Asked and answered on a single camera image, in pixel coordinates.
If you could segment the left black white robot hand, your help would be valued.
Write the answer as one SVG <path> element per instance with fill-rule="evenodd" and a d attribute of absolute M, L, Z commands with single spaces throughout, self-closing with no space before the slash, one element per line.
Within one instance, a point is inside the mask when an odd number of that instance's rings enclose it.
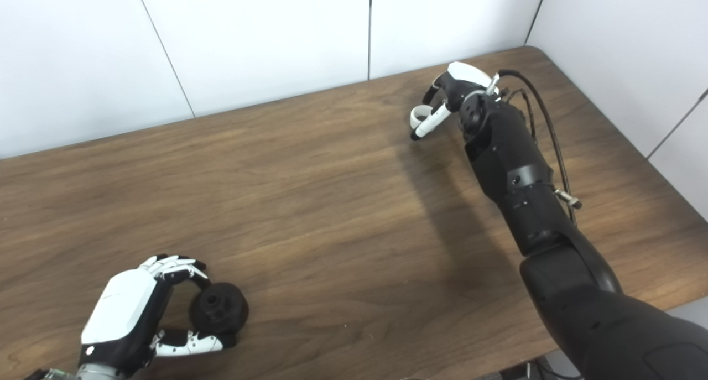
<path fill-rule="evenodd" d="M 78 379 L 129 379 L 153 359 L 231 349 L 249 305 L 232 283 L 214 283 L 206 264 L 158 254 L 109 279 L 81 333 Z M 161 328 L 174 287 L 190 281 L 198 293 L 188 307 L 191 328 Z"/>

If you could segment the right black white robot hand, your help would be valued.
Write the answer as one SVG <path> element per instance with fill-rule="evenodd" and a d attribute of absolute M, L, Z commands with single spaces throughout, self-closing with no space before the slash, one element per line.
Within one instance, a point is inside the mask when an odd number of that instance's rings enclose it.
<path fill-rule="evenodd" d="M 410 140 L 424 138 L 449 115 L 460 113 L 464 103 L 474 95 L 499 95 L 498 81 L 498 75 L 491 77 L 472 65 L 460 61 L 450 63 L 428 87 L 421 105 L 410 110 Z"/>

